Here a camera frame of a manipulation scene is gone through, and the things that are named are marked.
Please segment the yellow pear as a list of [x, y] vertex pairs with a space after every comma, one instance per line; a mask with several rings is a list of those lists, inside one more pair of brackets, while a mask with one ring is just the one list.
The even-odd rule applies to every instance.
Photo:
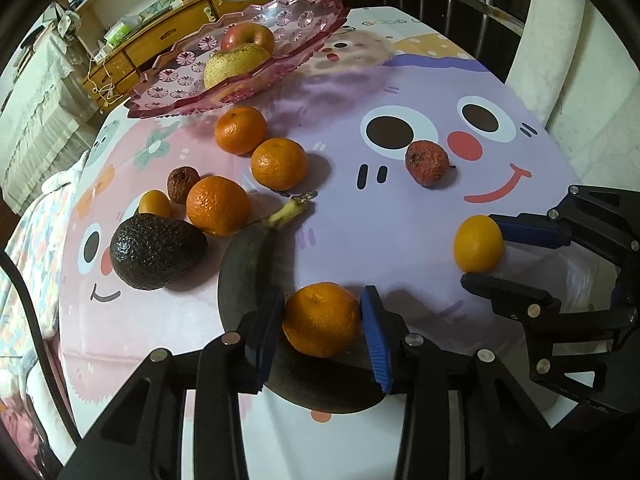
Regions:
[[228, 78], [251, 72], [271, 58], [271, 54], [259, 44], [242, 44], [228, 51], [215, 53], [206, 63], [204, 88], [214, 88]]

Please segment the small yellow citrus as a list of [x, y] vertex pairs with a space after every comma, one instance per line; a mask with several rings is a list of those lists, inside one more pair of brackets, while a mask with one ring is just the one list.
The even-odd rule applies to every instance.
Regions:
[[155, 214], [162, 218], [171, 217], [171, 202], [160, 190], [145, 192], [138, 203], [139, 214]]

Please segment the brown wrinkled passion fruit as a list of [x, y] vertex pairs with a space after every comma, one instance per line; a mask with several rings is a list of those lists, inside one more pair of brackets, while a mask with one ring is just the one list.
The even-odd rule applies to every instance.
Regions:
[[167, 195], [169, 199], [183, 205], [191, 188], [201, 180], [200, 174], [190, 166], [178, 167], [171, 171], [167, 178]]

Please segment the cartoon printed tablecloth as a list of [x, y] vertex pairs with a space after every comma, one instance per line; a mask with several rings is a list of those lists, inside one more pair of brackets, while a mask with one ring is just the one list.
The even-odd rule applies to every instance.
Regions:
[[[542, 214], [575, 181], [573, 170], [516, 95], [442, 35], [389, 8], [356, 10], [329, 47], [255, 99], [272, 136], [307, 152], [304, 188], [317, 198], [278, 244], [273, 276], [286, 291], [333, 282], [374, 285], [384, 304], [436, 344], [494, 350], [550, 424], [572, 402], [528, 378], [524, 335], [460, 285], [452, 245], [474, 214]], [[70, 404], [87, 431], [154, 349], [202, 348], [219, 336], [218, 266], [226, 242], [184, 280], [155, 292], [126, 285], [108, 245], [140, 197], [190, 166], [233, 180], [256, 216], [281, 199], [245, 157], [221, 151], [216, 112], [130, 118], [117, 107], [101, 128], [78, 186], [64, 249], [61, 353]], [[414, 141], [439, 144], [456, 167], [444, 188], [408, 173]]]

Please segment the white curtain cloth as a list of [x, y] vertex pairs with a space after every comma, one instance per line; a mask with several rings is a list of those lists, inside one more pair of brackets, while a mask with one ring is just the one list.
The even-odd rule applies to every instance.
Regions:
[[1, 191], [14, 214], [96, 140], [99, 105], [82, 86], [87, 70], [84, 49], [50, 30], [14, 84], [1, 113]]

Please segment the pink glass fruit plate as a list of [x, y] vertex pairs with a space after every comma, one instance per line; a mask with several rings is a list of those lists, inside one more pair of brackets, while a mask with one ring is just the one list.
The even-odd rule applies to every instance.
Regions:
[[[273, 0], [251, 4], [203, 25], [160, 55], [130, 91], [130, 118], [187, 115], [237, 103], [267, 90], [306, 63], [347, 20], [348, 9], [335, 0]], [[248, 73], [215, 87], [204, 84], [206, 64], [220, 51], [234, 25], [262, 25], [276, 40], [273, 54]]]

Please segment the small yellow-orange citrus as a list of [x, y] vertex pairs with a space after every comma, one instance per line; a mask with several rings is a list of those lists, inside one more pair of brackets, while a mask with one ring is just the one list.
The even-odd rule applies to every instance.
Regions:
[[484, 214], [464, 220], [454, 237], [454, 261], [464, 273], [495, 271], [504, 254], [497, 222]]

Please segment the wooden desk with drawers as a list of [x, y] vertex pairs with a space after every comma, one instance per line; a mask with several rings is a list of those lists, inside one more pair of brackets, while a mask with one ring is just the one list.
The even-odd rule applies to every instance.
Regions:
[[86, 50], [82, 88], [108, 112], [124, 102], [156, 58], [221, 15], [269, 0], [68, 0]]

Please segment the red apple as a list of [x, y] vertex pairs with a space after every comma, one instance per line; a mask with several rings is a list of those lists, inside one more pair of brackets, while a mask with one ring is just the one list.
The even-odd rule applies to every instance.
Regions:
[[244, 44], [257, 44], [269, 54], [273, 54], [276, 40], [268, 27], [253, 22], [244, 22], [228, 28], [222, 36], [221, 50], [229, 51], [244, 46]]

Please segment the orange tangerine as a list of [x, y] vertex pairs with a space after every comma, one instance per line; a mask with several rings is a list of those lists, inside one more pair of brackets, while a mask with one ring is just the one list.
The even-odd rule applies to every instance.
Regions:
[[264, 115], [250, 106], [233, 107], [217, 120], [214, 137], [218, 146], [233, 155], [246, 155], [267, 137]]
[[272, 138], [258, 145], [250, 158], [254, 179], [270, 190], [285, 192], [299, 185], [307, 175], [305, 150], [287, 138]]
[[288, 298], [282, 330], [291, 346], [305, 356], [338, 356], [360, 336], [358, 299], [332, 282], [305, 286]]
[[244, 228], [252, 215], [247, 192], [234, 181], [221, 176], [199, 180], [186, 198], [186, 215], [200, 230], [218, 237], [229, 237]]

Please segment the dark avocado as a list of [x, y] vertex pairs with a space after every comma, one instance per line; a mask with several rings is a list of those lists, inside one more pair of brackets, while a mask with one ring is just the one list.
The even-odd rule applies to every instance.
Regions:
[[208, 241], [191, 223], [155, 214], [134, 214], [115, 230], [110, 258], [128, 286], [155, 290], [180, 280], [205, 258]]

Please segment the floral blanket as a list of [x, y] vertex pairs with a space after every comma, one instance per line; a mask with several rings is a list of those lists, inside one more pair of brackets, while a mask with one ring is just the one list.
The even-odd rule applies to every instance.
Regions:
[[[66, 396], [67, 388], [56, 351], [62, 262], [68, 222], [74, 197], [89, 153], [83, 152], [70, 168], [48, 177], [40, 194], [27, 207], [4, 252], [20, 272], [32, 300], [56, 385]], [[20, 296], [10, 278], [1, 274], [1, 392], [17, 392], [37, 353]]]

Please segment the red wrinkled fruit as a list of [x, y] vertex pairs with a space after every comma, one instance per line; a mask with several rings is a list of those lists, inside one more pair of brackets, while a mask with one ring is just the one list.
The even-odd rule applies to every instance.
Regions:
[[418, 185], [424, 188], [444, 188], [454, 180], [456, 167], [446, 151], [427, 140], [412, 142], [406, 151], [405, 166]]

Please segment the overripe dark banana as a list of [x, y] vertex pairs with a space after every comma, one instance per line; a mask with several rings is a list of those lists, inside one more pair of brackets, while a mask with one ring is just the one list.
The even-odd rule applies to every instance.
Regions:
[[[279, 230], [303, 214], [314, 191], [292, 196], [279, 210], [240, 229], [231, 237], [218, 275], [218, 310], [225, 330], [262, 308], [276, 289], [271, 268]], [[384, 393], [367, 365], [306, 356], [294, 349], [280, 328], [268, 344], [271, 366], [267, 388], [293, 404], [332, 414], [352, 414], [382, 402]]]

